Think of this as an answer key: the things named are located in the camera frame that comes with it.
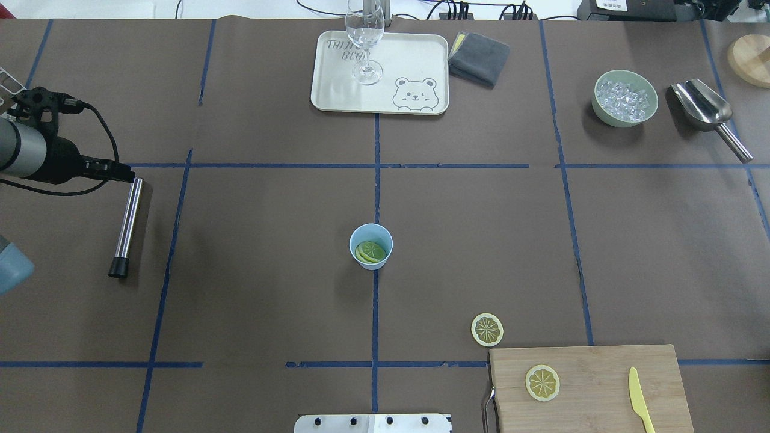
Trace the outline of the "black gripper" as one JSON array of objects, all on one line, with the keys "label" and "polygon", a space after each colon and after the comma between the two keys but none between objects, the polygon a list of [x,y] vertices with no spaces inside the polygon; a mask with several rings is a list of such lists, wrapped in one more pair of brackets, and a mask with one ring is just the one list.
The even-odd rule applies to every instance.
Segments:
[{"label": "black gripper", "polygon": [[46,139],[46,156],[37,170],[37,181],[60,185],[78,176],[122,183],[134,183],[137,178],[129,165],[110,159],[90,158],[88,174],[86,159],[73,142],[61,137]]}]

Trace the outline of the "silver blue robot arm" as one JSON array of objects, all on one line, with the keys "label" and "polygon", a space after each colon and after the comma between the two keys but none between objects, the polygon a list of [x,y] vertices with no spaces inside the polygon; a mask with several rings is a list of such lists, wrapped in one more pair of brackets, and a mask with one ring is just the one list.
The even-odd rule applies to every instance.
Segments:
[{"label": "silver blue robot arm", "polygon": [[144,181],[131,167],[116,160],[97,159],[80,154],[77,147],[60,137],[46,138],[42,132],[18,121],[2,119],[2,173],[22,180],[35,180],[54,185],[80,176],[101,183],[118,181],[132,185],[118,247],[109,276],[125,278],[128,274],[128,252],[131,244],[138,200]]}]

